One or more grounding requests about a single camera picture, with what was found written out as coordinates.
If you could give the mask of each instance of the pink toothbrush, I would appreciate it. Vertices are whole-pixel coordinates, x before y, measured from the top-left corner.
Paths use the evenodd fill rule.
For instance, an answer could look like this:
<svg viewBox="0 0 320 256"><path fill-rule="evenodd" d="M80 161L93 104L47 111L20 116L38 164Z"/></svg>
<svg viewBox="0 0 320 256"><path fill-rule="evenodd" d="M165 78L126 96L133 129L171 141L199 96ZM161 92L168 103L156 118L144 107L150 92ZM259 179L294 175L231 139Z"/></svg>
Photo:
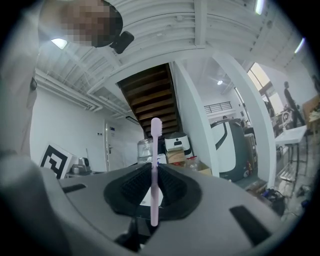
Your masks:
<svg viewBox="0 0 320 256"><path fill-rule="evenodd" d="M158 137L162 135L162 122L159 118L151 120L151 135L153 137L153 158L151 171L151 207L150 217L151 225L158 225L159 217L159 187L158 187Z"/></svg>

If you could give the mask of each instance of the wooden staircase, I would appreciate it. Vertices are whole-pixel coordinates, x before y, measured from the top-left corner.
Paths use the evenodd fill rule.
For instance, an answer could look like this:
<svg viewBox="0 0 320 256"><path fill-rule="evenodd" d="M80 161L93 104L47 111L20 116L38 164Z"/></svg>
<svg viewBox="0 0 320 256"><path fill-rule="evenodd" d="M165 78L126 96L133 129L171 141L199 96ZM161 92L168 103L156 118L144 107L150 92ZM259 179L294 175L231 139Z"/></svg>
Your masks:
<svg viewBox="0 0 320 256"><path fill-rule="evenodd" d="M151 119L160 118L162 134L182 131L168 64L155 66L118 82L144 136L151 136Z"/></svg>

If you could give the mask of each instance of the white ceiling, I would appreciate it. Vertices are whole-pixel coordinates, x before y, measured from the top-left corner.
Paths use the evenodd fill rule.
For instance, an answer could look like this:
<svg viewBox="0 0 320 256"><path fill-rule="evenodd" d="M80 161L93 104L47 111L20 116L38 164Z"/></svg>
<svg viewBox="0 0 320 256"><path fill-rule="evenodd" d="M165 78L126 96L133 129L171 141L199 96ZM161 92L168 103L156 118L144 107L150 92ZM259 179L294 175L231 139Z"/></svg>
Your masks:
<svg viewBox="0 0 320 256"><path fill-rule="evenodd" d="M301 40L293 25L269 2L261 15L254 11L254 0L110 0L110 3L123 17L123 30L135 36L122 54L116 54L108 46L96 49L74 43L61 50L48 42L41 49L37 68L96 101L115 117L124 117L130 108L115 85L119 80L110 78L140 61L184 50L214 48L241 60L285 68L294 59L294 50ZM199 82L199 74L205 72L210 75L204 80L221 78L225 84L230 83L213 59L194 61L201 70L191 71L195 81ZM96 91L101 87L106 100L97 99Z"/></svg>
<svg viewBox="0 0 320 256"><path fill-rule="evenodd" d="M253 62L248 63L240 59L237 61L246 71L253 64ZM234 85L226 72L212 57L185 59L183 65L194 85L201 91L206 91L206 88L210 87L210 91L214 91L215 94L222 94Z"/></svg>

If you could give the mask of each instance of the toothbrush handle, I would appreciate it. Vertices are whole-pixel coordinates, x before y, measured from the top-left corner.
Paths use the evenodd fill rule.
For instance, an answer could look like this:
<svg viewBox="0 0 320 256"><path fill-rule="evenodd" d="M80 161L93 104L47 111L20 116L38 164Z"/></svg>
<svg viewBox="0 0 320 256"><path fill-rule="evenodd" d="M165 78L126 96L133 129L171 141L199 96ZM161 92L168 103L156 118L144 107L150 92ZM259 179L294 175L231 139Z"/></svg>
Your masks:
<svg viewBox="0 0 320 256"><path fill-rule="evenodd" d="M158 187L158 137L153 138L153 156L152 156L152 170L151 170L151 205L150 218L151 225L156 227L158 225L159 216L159 187Z"/></svg>

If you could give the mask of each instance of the door handle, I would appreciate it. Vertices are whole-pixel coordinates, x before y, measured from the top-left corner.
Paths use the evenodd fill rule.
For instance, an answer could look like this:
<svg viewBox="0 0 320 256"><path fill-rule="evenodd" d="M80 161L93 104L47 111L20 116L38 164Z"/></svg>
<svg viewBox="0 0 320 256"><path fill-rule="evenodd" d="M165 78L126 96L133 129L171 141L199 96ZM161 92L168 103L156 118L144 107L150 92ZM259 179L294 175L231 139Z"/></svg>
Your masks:
<svg viewBox="0 0 320 256"><path fill-rule="evenodd" d="M113 149L113 147L109 144L109 154L111 154L111 149Z"/></svg>

